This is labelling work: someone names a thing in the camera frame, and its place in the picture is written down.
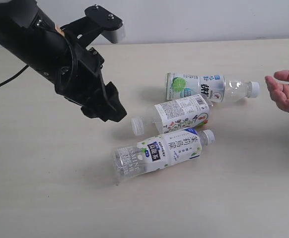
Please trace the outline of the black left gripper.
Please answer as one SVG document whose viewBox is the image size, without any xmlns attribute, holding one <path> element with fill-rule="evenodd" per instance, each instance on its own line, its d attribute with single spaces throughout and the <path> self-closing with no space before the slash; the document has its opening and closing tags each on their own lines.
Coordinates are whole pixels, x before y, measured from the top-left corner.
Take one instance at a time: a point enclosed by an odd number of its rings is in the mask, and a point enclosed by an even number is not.
<svg viewBox="0 0 289 238">
<path fill-rule="evenodd" d="M 105 85 L 103 81 L 104 58 L 94 48 L 64 47 L 63 50 L 58 55 L 55 92 L 81 106 L 82 113 L 90 119 L 120 122 L 127 111 L 116 86 L 112 82 Z"/>
</svg>

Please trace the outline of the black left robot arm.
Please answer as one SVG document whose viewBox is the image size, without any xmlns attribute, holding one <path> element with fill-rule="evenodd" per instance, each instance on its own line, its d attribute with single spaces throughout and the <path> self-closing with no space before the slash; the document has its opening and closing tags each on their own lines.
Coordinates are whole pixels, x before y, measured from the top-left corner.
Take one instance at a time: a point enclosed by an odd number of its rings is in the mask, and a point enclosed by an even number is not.
<svg viewBox="0 0 289 238">
<path fill-rule="evenodd" d="M 115 44 L 124 24 L 100 5 L 57 26 L 34 0 L 0 0 L 0 45 L 50 81 L 55 92 L 81 107 L 88 118 L 121 121 L 127 114 L 113 83 L 104 83 L 104 58 L 91 46 L 104 36 Z"/>
</svg>

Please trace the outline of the open human hand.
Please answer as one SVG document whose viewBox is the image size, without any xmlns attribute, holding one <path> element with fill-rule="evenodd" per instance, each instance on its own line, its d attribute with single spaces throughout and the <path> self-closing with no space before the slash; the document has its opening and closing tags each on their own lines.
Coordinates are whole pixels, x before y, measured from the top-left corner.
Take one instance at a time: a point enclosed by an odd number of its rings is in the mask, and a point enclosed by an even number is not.
<svg viewBox="0 0 289 238">
<path fill-rule="evenodd" d="M 265 82 L 272 101 L 276 106 L 289 113 L 289 70 L 281 70 L 273 76 L 266 76 Z"/>
</svg>

